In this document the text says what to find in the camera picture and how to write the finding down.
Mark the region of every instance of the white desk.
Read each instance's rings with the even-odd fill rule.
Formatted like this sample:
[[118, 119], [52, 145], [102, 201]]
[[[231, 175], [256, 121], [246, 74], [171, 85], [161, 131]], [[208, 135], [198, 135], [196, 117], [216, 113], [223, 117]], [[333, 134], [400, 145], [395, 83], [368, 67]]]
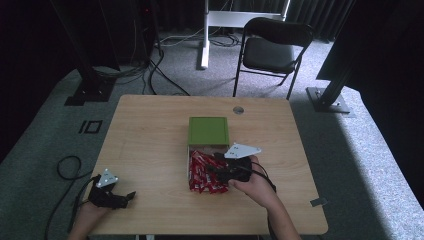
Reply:
[[284, 3], [281, 13], [209, 11], [209, 0], [205, 0], [205, 26], [201, 67], [206, 69], [209, 64], [209, 27], [243, 28], [250, 19], [256, 17], [266, 17], [284, 21], [289, 5], [290, 0]]

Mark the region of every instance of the dark wall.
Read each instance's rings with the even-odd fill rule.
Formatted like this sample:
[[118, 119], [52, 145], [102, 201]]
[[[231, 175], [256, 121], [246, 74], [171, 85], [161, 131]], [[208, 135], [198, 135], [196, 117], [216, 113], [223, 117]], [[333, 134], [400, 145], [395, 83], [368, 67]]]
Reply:
[[358, 90], [424, 206], [424, 2], [357, 0], [318, 79]]
[[0, 3], [0, 162], [55, 84], [74, 69], [47, 0]]

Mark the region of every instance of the chair seat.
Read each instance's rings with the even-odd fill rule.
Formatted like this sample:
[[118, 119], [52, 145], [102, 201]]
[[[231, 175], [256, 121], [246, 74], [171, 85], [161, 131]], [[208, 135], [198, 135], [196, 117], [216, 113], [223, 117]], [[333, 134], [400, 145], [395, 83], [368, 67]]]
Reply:
[[295, 59], [291, 45], [280, 45], [263, 38], [246, 41], [243, 65], [250, 69], [289, 74], [294, 71]]

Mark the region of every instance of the red candy wrapper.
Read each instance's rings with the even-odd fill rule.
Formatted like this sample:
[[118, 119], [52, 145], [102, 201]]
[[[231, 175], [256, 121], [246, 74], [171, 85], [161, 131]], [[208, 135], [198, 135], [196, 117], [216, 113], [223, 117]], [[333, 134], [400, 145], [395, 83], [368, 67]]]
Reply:
[[226, 184], [216, 181], [216, 174], [208, 172], [207, 166], [220, 169], [227, 167], [223, 161], [216, 160], [214, 156], [199, 151], [190, 153], [189, 161], [189, 187], [191, 191], [202, 193], [207, 190], [212, 193], [224, 193], [228, 191]]

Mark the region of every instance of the person's right hand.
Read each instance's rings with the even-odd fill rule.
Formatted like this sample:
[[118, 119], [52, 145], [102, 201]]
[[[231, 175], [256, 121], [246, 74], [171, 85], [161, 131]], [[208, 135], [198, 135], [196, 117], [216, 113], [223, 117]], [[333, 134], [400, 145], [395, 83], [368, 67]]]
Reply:
[[[258, 163], [258, 158], [254, 155], [249, 156], [252, 162]], [[260, 173], [264, 173], [262, 168], [257, 164], [252, 164], [252, 169]], [[253, 201], [269, 209], [274, 204], [279, 203], [280, 199], [272, 189], [271, 185], [263, 177], [252, 173], [248, 182], [240, 182], [234, 179], [228, 181], [228, 184], [234, 186], [238, 190], [246, 193]]]

